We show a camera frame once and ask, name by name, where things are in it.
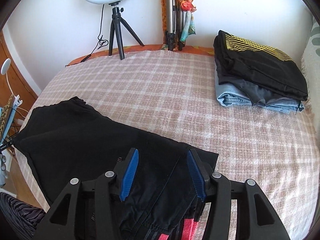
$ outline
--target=black garment with yellow print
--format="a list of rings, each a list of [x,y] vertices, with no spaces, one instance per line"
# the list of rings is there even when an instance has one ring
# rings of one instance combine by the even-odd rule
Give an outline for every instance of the black garment with yellow print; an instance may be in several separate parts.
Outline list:
[[[284,97],[306,101],[305,78],[284,52],[219,31],[214,40],[215,57],[224,75],[242,78]]]

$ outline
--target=tripod leg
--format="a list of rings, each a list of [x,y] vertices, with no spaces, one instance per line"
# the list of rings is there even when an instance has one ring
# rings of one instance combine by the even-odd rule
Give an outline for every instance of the tripod leg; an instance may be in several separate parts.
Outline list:
[[[114,23],[114,27],[116,30],[116,38],[117,38],[117,43],[118,43],[120,59],[123,60],[124,59],[124,50],[123,50],[123,43],[122,43],[120,19],[115,18],[113,20],[113,23]]]
[[[136,39],[136,41],[141,45],[144,46],[144,44],[142,43],[142,41],[139,39],[139,37],[137,36],[137,34],[133,31],[133,29],[129,26],[129,24],[123,19],[120,19],[121,23],[123,24],[123,26],[128,30],[128,32]]]
[[[109,56],[112,56],[114,37],[115,37],[115,25],[112,20],[111,27],[110,27],[110,39],[109,39]]]

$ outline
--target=gray striped cloth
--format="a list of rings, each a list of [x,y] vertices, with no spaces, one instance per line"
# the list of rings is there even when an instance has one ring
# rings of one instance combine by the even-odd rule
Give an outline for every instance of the gray striped cloth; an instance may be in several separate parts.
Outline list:
[[[43,209],[26,204],[4,192],[0,192],[0,210],[21,240],[32,239],[45,215]]]

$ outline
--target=plaid blanket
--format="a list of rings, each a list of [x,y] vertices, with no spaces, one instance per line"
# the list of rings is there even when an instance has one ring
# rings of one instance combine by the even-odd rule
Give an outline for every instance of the plaid blanket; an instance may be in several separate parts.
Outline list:
[[[222,107],[215,99],[214,71],[213,57],[164,50],[128,53],[123,61],[118,55],[98,57],[58,73],[33,108],[78,96],[114,121],[216,152],[216,171],[232,180],[257,181],[290,238],[303,239],[315,212],[320,172],[310,117],[305,111]],[[31,191],[48,210],[26,158],[16,154]],[[201,239],[208,208],[185,239]],[[230,239],[235,203],[232,211]]]

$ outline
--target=folded light blue jeans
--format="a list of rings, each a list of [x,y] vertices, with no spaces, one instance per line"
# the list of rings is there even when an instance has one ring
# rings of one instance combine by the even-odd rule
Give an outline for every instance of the folded light blue jeans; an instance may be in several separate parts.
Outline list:
[[[241,105],[249,105],[252,106],[250,99],[247,95],[236,88],[231,83],[224,83],[219,85],[218,74],[217,71],[214,71],[214,83],[216,88],[216,97],[220,105],[222,106],[241,106]],[[265,105],[261,102],[257,103],[256,106],[260,106],[266,109],[282,112],[285,114],[289,114],[290,111],[301,112],[304,109],[304,106],[301,101],[295,99],[280,99],[272,102],[270,105]]]

